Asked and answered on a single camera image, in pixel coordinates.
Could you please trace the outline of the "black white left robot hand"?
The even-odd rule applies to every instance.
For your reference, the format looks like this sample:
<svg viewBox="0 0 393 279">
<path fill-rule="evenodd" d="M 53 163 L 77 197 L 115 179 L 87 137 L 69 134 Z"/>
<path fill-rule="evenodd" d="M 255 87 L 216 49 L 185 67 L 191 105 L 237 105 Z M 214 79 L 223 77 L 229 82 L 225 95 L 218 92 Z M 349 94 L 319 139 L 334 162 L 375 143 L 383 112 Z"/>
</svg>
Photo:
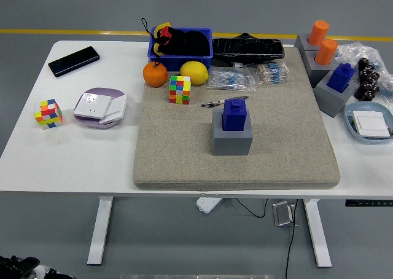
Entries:
<svg viewBox="0 0 393 279">
<path fill-rule="evenodd" d="M 1 278 L 24 279 L 24 278 L 75 278 L 72 275 L 42 265 L 35 257 L 1 256 Z"/>
</svg>

